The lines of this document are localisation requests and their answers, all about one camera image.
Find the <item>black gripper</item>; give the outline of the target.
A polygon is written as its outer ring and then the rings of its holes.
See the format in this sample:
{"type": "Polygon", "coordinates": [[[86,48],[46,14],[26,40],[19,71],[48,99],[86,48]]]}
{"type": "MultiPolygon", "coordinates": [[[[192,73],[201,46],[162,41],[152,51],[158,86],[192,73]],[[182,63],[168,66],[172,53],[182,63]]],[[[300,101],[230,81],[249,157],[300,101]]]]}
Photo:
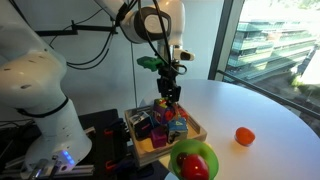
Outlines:
{"type": "Polygon", "coordinates": [[[180,98],[181,87],[176,84],[177,73],[171,68],[162,67],[158,70],[160,78],[157,80],[158,91],[168,100],[180,98]]]}

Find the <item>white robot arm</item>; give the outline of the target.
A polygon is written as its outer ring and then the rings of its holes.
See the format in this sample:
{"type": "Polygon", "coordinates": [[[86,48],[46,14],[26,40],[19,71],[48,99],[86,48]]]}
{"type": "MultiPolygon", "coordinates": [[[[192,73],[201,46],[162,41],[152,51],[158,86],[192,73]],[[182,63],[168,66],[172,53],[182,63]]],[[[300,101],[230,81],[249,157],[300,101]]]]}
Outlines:
{"type": "MultiPolygon", "coordinates": [[[[181,87],[176,76],[181,60],[194,55],[182,49],[185,8],[181,0],[154,0],[133,11],[124,0],[95,0],[133,43],[158,43],[156,58],[139,63],[159,72],[161,97],[168,106],[177,104],[181,87]]],[[[92,148],[75,107],[61,90],[66,59],[55,52],[23,20],[9,0],[0,0],[0,101],[18,113],[32,117],[41,131],[24,158],[20,177],[36,180],[71,172],[92,148]]]]}

